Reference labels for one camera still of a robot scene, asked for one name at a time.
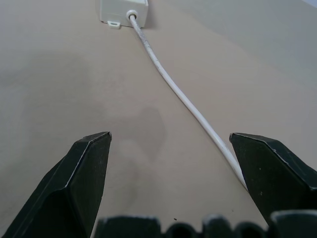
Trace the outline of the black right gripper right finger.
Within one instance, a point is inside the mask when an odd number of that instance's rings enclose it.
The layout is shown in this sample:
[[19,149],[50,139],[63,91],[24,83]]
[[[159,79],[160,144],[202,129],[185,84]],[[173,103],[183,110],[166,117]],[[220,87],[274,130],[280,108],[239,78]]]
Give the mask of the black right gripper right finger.
[[271,213],[317,210],[317,171],[280,141],[232,133],[229,138],[248,192],[266,222]]

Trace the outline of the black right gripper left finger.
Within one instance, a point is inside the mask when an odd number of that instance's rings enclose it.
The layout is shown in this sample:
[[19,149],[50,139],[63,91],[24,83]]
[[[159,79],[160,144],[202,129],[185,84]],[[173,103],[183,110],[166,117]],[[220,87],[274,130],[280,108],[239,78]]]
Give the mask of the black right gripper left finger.
[[76,141],[46,173],[2,238],[90,238],[111,141],[110,132]]

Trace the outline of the white power box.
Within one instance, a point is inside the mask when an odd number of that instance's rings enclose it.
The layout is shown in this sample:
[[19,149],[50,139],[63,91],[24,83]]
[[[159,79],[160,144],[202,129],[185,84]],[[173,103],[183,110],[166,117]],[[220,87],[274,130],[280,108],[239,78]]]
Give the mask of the white power box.
[[110,28],[132,27],[130,15],[136,17],[140,28],[145,26],[149,9],[148,0],[100,0],[99,19]]

